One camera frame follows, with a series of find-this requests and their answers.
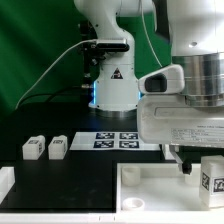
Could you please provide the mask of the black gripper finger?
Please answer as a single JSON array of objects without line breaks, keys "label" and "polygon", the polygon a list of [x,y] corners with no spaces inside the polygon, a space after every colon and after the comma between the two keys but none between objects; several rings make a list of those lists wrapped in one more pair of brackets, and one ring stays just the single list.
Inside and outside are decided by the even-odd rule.
[{"label": "black gripper finger", "polygon": [[190,175],[192,172],[192,161],[184,155],[183,150],[178,145],[171,145],[169,151],[178,164],[179,170],[185,175]]}]

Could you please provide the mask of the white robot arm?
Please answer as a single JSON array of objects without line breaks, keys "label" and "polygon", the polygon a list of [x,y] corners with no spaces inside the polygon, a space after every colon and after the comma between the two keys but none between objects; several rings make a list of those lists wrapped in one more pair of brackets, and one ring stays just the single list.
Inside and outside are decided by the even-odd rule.
[{"label": "white robot arm", "polygon": [[[74,0],[93,26],[100,75],[91,107],[136,112],[140,138],[170,148],[224,148],[224,0]],[[171,62],[137,78],[135,41],[120,17],[154,15]]]}]

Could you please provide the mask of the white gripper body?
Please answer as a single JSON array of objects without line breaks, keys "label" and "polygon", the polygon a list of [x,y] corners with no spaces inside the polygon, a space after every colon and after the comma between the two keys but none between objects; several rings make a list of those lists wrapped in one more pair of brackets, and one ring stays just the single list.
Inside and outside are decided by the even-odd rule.
[{"label": "white gripper body", "polygon": [[137,129],[145,143],[224,148],[224,107],[189,107],[179,95],[145,95]]}]

